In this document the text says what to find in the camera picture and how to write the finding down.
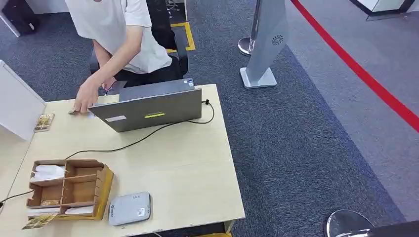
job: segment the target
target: gray carpet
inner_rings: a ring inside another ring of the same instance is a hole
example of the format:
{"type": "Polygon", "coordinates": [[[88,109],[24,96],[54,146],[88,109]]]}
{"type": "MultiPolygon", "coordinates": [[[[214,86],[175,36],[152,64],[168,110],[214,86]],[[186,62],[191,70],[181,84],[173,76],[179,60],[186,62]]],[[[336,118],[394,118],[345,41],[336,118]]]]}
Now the gray carpet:
{"type": "MultiPolygon", "coordinates": [[[[254,2],[246,0],[188,4],[197,47],[189,53],[188,76],[218,86],[247,216],[233,235],[322,237],[324,220],[341,208],[377,225],[405,221],[289,48],[272,67],[276,87],[243,88],[238,72],[248,58],[236,45],[250,32],[253,9],[254,2]]],[[[6,62],[44,99],[74,97],[87,76],[90,43],[77,37],[67,14],[43,22],[39,34],[14,43],[20,48],[0,48],[0,57],[7,54],[6,62]],[[51,37],[57,45],[50,45],[51,37]],[[34,55],[36,44],[50,48],[34,55]]]]}

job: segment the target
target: black pants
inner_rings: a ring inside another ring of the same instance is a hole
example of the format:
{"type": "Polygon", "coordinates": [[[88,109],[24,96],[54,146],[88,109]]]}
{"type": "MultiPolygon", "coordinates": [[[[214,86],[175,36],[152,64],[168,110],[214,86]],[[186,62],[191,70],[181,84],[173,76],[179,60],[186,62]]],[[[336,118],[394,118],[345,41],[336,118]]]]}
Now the black pants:
{"type": "Polygon", "coordinates": [[[171,65],[147,74],[137,74],[121,70],[115,75],[116,80],[127,81],[124,87],[153,84],[169,80],[182,79],[177,58],[171,57],[171,65]]]}

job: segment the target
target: white cabinet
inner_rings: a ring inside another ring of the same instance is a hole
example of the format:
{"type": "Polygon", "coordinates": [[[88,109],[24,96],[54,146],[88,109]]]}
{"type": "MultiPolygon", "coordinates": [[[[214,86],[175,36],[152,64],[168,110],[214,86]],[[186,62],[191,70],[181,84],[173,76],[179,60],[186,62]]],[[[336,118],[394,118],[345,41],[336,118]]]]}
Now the white cabinet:
{"type": "Polygon", "coordinates": [[[398,10],[404,0],[358,0],[372,12],[398,10]]]}
{"type": "Polygon", "coordinates": [[[411,11],[419,11],[419,0],[415,1],[407,12],[411,11]]]}

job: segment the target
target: portable hard drive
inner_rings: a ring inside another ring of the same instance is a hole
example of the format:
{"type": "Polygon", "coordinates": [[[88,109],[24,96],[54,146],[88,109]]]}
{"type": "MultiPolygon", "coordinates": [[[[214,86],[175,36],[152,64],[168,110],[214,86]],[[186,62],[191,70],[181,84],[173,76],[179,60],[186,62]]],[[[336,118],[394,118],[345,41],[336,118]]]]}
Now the portable hard drive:
{"type": "Polygon", "coordinates": [[[120,196],[109,207],[109,225],[118,226],[150,218],[150,194],[141,192],[120,196]]]}

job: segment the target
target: red tape on floor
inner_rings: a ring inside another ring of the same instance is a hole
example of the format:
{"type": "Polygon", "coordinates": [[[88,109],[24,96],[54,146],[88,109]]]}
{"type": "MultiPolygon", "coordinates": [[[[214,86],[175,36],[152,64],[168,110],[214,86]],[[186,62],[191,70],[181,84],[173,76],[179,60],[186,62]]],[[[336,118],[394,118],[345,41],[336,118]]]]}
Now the red tape on floor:
{"type": "Polygon", "coordinates": [[[304,18],[317,31],[323,40],[335,51],[335,53],[348,65],[348,67],[381,98],[392,110],[394,110],[404,121],[413,129],[419,132],[419,118],[402,102],[386,90],[377,80],[374,79],[361,65],[359,65],[329,33],[314,19],[314,17],[304,8],[298,0],[291,0],[295,7],[300,11],[304,18]]]}

